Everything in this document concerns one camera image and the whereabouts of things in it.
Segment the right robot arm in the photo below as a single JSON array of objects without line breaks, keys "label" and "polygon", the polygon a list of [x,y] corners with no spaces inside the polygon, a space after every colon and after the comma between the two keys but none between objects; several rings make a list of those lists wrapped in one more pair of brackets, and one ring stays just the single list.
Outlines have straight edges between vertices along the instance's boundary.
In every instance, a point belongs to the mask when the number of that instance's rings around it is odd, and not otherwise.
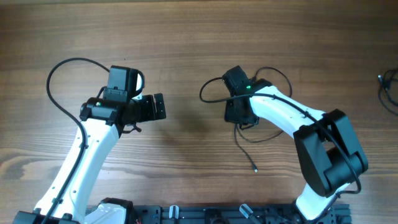
[{"label": "right robot arm", "polygon": [[359,176],[368,170],[368,159],[344,112],[311,109],[264,79],[224,77],[223,82],[230,94],[227,122],[254,126],[266,119],[294,140],[306,181],[294,202],[294,222],[319,222],[341,195],[360,193]]}]

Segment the black cable long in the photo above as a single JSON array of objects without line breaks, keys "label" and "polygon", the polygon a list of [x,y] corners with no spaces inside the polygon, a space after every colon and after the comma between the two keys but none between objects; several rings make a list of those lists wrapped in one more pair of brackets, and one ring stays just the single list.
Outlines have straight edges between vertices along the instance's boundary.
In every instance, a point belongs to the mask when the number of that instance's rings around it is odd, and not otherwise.
[{"label": "black cable long", "polygon": [[393,111],[390,107],[388,107],[385,101],[382,99],[382,93],[385,94],[386,100],[392,105],[397,107],[397,101],[391,97],[389,90],[391,88],[391,84],[393,82],[397,82],[397,69],[386,70],[382,75],[377,76],[379,82],[379,89],[377,92],[377,97],[384,109],[386,109],[390,114],[397,116],[397,112]]}]

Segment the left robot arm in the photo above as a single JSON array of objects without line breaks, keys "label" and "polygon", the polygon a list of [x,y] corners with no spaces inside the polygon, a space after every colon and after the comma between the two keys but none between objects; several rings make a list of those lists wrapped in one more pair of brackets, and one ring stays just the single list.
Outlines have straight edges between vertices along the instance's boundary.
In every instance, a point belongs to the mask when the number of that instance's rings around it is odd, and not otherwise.
[{"label": "left robot arm", "polygon": [[137,215],[128,200],[106,198],[86,212],[94,183],[110,150],[126,125],[164,119],[162,94],[129,102],[90,98],[83,104],[73,145],[59,173],[32,212],[19,211],[14,223],[135,223]]}]

